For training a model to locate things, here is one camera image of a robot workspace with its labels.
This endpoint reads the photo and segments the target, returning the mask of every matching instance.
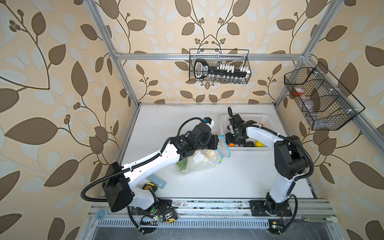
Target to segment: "ventilation grille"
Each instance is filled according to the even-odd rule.
[[[98,222],[98,227],[134,227],[129,218],[107,217]],[[268,219],[217,219],[179,218],[173,223],[159,223],[162,228],[269,228]]]

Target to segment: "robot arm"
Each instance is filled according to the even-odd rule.
[[[225,135],[227,144],[244,145],[246,139],[253,138],[262,142],[274,151],[275,167],[278,172],[272,189],[267,193],[265,211],[275,216],[288,204],[288,198],[295,186],[297,177],[310,165],[306,155],[300,150],[301,141],[297,136],[285,137],[267,130],[255,121],[244,122],[239,114],[233,115],[228,108],[231,133]]]

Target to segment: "yellow object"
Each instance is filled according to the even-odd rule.
[[[264,146],[264,144],[262,144],[262,143],[259,142],[259,141],[256,141],[255,146],[256,146],[256,147],[262,147],[262,146]]]

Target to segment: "black cable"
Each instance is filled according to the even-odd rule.
[[[80,193],[80,196],[83,200],[86,200],[86,201],[89,201],[89,202],[107,202],[107,199],[106,198],[94,198],[94,197],[88,197],[85,193],[90,190],[92,187],[98,185],[99,183],[102,183],[104,182],[105,180],[108,180],[108,179],[111,179],[113,177],[117,177],[118,175],[121,175],[121,174],[124,174],[126,172],[129,172],[129,171],[132,171],[138,167],[141,167],[149,162],[152,162],[153,160],[155,160],[156,158],[158,158],[165,150],[168,142],[172,139],[173,137],[169,137],[167,138],[167,140],[165,141],[163,147],[161,148],[160,152],[158,154],[156,154],[155,156],[151,157],[150,159],[148,160],[145,160],[144,162],[141,162],[141,163],[138,163],[134,166],[132,166],[131,168],[127,168],[127,169],[124,169],[124,170],[120,170],[118,172],[115,172],[111,175],[108,175],[108,176],[105,176],[105,177],[102,177],[94,182],[91,182],[88,186],[86,186]]]
[[[184,125],[186,125],[188,122],[192,121],[192,120],[200,120],[202,123],[204,123],[204,120],[201,119],[201,118],[191,118],[191,119],[188,119],[187,121],[185,121],[180,127],[179,127],[179,130],[177,131],[177,135],[176,136],[179,136],[180,135],[180,132],[181,132],[181,129],[184,127]]]
[[[298,143],[296,143],[294,140],[288,138],[288,137],[285,137],[285,136],[282,136],[282,135],[278,135],[277,132],[273,131],[273,130],[270,130],[269,128],[266,128],[266,127],[263,127],[263,126],[260,126],[260,125],[245,125],[245,126],[242,126],[240,127],[239,129],[237,129],[238,132],[240,132],[240,130],[246,128],[246,127],[257,127],[257,128],[260,128],[260,129],[263,129],[263,130],[266,130],[270,133],[272,133],[273,135],[276,135],[277,137],[280,137],[288,142],[290,142],[291,144],[295,145],[297,148],[299,148],[303,153],[304,155],[306,156],[306,158],[308,159],[308,162],[309,162],[309,166],[310,166],[310,170],[307,174],[304,174],[304,175],[301,175],[301,176],[297,176],[295,177],[293,180],[294,182],[297,182],[298,180],[300,179],[303,179],[303,178],[307,178],[307,177],[310,177],[313,173],[313,170],[314,170],[314,166],[313,166],[313,162],[312,162],[312,158],[311,156],[308,154],[308,152]]]
[[[293,197],[293,198],[295,199],[295,210],[293,211],[293,215],[292,215],[292,217],[291,217],[291,220],[288,222],[287,225],[285,225],[285,226],[283,227],[283,229],[282,229],[281,231],[278,231],[277,233],[273,233],[273,232],[272,232],[273,234],[276,234],[276,235],[278,235],[278,234],[283,234],[283,232],[285,232],[285,230],[287,230],[287,228],[292,224],[293,220],[294,220],[295,217],[296,217],[296,214],[297,214],[297,208],[298,208],[298,201],[297,201],[297,197],[296,197],[296,195],[291,194],[291,195],[289,196],[289,198],[291,198],[291,197]]]
[[[142,227],[140,227],[140,226],[136,223],[136,221],[133,219],[133,217],[132,217],[132,213],[131,213],[131,210],[129,209],[129,207],[127,207],[127,210],[128,210],[129,218],[130,218],[130,220],[132,221],[133,225],[135,225],[135,227],[137,228],[137,230],[138,230],[139,232],[141,232],[141,234],[144,234],[144,229],[142,229]]]

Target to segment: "metal wire basket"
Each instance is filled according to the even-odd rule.
[[[334,87],[324,77],[326,67],[300,68],[284,75],[284,84],[307,120],[311,130],[339,130],[365,107],[330,73],[338,83]]]
[[[251,77],[249,50],[189,50],[189,79],[209,83],[247,84]]]

